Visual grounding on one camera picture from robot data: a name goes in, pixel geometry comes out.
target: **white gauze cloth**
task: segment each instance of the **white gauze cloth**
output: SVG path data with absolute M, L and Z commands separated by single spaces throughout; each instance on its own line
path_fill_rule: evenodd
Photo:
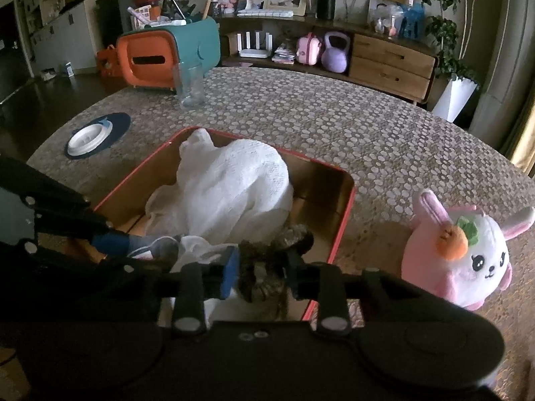
M 245 139 L 215 147 L 201 128 L 180 145 L 180 157 L 177 183 L 146 203 L 147 235 L 195 235 L 211 245 L 272 241 L 293 200 L 275 148 Z

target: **teal storage box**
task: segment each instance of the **teal storage box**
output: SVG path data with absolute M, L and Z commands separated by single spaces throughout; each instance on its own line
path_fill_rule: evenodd
M 206 75 L 221 59 L 212 18 L 186 25 L 145 27 L 117 40 L 122 76 L 134 87 L 174 89 L 173 66 L 199 60 Z

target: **clear glass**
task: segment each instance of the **clear glass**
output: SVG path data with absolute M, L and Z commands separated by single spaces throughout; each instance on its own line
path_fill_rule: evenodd
M 203 70 L 201 61 L 180 62 L 173 67 L 173 79 L 180 105 L 192 109 L 204 104 Z

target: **blue placemat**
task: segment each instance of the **blue placemat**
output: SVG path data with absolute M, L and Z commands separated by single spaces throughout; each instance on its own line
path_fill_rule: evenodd
M 93 119 L 91 122 L 87 123 L 81 128 L 78 128 L 77 130 L 74 130 L 72 132 L 72 135 L 76 134 L 78 131 L 80 131 L 82 128 L 88 127 L 89 125 L 93 125 L 94 123 L 98 123 L 101 121 L 109 121 L 112 123 L 113 128 L 111 129 L 111 133 L 106 137 L 100 145 L 98 145 L 95 149 L 88 152 L 87 154 L 83 155 L 77 155 L 72 156 L 69 155 L 67 152 L 67 146 L 69 144 L 69 141 L 67 140 L 67 143 L 65 143 L 65 156 L 67 158 L 70 158 L 71 160 L 81 160 L 82 158 L 87 158 L 91 155 L 94 155 L 104 149 L 107 149 L 110 147 L 113 143 L 115 143 L 117 140 L 119 140 L 125 132 L 127 132 L 128 128 L 130 128 L 130 123 L 132 122 L 132 119 L 130 119 L 130 116 L 126 113 L 111 113 L 106 114 L 101 117 L 97 117 L 96 119 Z

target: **wooden drawer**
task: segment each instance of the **wooden drawer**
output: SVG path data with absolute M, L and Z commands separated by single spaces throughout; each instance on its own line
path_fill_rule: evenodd
M 387 64 L 353 56 L 349 77 L 359 84 L 422 102 L 429 80 Z
M 435 58 L 386 40 L 355 34 L 353 55 L 430 79 Z

